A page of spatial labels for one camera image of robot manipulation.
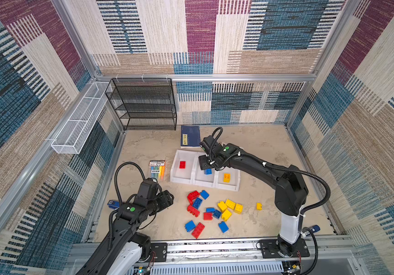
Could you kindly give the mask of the yellow square lego brick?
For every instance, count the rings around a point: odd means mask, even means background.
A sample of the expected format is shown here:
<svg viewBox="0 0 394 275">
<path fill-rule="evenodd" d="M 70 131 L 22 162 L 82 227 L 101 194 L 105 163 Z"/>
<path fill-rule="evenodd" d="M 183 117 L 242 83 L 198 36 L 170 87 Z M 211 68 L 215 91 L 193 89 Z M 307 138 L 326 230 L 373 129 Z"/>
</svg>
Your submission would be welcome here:
<svg viewBox="0 0 394 275">
<path fill-rule="evenodd" d="M 230 183 L 231 181 L 231 175 L 229 173 L 224 173 L 223 174 L 223 183 Z"/>
</svg>

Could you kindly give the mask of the red lego brick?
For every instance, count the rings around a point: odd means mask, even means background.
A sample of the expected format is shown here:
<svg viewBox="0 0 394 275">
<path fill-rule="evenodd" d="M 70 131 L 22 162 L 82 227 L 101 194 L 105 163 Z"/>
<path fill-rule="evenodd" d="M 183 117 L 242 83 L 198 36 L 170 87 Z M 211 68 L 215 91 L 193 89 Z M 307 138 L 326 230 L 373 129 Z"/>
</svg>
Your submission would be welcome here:
<svg viewBox="0 0 394 275">
<path fill-rule="evenodd" d="M 181 161 L 179 162 L 179 168 L 180 168 L 180 169 L 185 169 L 185 168 L 186 168 L 186 161 L 181 160 Z"/>
</svg>

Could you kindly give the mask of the blue lego top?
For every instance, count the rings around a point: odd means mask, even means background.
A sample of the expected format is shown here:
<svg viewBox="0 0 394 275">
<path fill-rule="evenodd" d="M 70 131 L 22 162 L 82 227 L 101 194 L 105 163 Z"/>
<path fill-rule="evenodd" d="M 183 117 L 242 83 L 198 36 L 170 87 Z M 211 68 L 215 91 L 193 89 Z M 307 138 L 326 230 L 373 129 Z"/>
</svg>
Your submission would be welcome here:
<svg viewBox="0 0 394 275">
<path fill-rule="evenodd" d="M 202 190 L 201 192 L 200 192 L 200 196 L 203 198 L 203 199 L 208 199 L 208 197 L 210 196 L 209 195 L 209 193 L 207 192 L 207 191 L 205 191 L 205 190 Z"/>
</svg>

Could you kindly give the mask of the red long lego diagonal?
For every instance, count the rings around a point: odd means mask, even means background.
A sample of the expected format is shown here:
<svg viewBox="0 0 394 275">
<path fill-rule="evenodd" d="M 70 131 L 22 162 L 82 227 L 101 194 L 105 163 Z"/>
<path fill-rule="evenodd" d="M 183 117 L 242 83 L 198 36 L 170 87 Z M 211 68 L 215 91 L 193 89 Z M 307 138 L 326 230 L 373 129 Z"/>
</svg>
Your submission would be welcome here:
<svg viewBox="0 0 394 275">
<path fill-rule="evenodd" d="M 195 217 L 199 217 L 200 211 L 193 207 L 192 205 L 187 206 L 187 211 Z"/>
</svg>

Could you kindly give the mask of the yellow studded lego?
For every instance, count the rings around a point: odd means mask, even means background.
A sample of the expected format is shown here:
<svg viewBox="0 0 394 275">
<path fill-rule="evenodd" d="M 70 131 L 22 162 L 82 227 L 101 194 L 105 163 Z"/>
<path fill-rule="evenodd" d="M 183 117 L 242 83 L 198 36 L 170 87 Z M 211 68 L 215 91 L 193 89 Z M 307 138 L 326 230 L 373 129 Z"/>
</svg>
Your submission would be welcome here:
<svg viewBox="0 0 394 275">
<path fill-rule="evenodd" d="M 229 209 L 232 209 L 232 210 L 234 210 L 236 207 L 236 203 L 230 199 L 226 199 L 225 204 Z"/>
</svg>

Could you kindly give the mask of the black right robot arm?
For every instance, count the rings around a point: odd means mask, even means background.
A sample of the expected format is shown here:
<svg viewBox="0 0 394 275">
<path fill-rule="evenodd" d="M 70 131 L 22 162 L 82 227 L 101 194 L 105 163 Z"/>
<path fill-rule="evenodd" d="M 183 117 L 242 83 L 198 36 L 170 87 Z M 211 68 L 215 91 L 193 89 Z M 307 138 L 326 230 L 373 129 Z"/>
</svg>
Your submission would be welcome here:
<svg viewBox="0 0 394 275">
<path fill-rule="evenodd" d="M 270 186 L 275 191 L 274 204 L 281 212 L 281 228 L 277 237 L 278 253 L 283 257 L 291 257 L 301 245 L 301 226 L 305 213 L 324 205 L 331 196 L 329 185 L 319 176 L 299 170 L 296 166 L 280 166 L 267 162 L 246 152 L 244 149 L 228 143 L 222 145 L 212 135 L 200 142 L 205 152 L 199 157 L 201 170 L 213 168 L 233 168 L 243 171 Z M 306 206 L 309 194 L 303 176 L 319 182 L 325 189 L 322 200 Z"/>
</svg>

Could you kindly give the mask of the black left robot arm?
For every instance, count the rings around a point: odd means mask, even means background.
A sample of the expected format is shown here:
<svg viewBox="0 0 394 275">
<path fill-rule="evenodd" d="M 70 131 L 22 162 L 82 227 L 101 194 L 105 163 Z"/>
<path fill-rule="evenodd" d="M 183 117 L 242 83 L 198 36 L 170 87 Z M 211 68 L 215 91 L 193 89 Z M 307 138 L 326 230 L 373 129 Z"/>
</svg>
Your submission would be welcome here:
<svg viewBox="0 0 394 275">
<path fill-rule="evenodd" d="M 174 196 L 162 190 L 153 179 L 144 180 L 137 192 L 120 204 L 109 218 L 109 232 L 79 275 L 124 275 L 134 264 L 146 261 L 151 254 L 151 238 L 138 233 L 149 217 L 174 203 Z"/>
</svg>

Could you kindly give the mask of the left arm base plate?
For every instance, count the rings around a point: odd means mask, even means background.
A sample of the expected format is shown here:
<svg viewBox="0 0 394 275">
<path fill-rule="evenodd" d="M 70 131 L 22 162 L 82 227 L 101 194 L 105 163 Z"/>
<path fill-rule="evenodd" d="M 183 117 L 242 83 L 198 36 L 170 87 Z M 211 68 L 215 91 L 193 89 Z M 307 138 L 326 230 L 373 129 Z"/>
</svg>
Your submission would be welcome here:
<svg viewBox="0 0 394 275">
<path fill-rule="evenodd" d="M 167 261 L 168 244 L 166 242 L 151 243 L 149 258 L 146 263 L 157 263 Z"/>
</svg>

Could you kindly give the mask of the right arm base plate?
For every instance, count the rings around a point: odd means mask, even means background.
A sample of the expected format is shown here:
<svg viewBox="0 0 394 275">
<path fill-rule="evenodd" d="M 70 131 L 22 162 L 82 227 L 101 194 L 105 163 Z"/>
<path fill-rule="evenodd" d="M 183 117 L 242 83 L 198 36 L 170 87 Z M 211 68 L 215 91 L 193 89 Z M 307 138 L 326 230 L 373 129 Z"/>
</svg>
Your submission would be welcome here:
<svg viewBox="0 0 394 275">
<path fill-rule="evenodd" d="M 290 244 L 281 238 L 261 239 L 258 248 L 264 259 L 280 259 L 291 257 L 309 257 L 310 252 L 303 238 L 299 238 L 294 244 Z"/>
</svg>

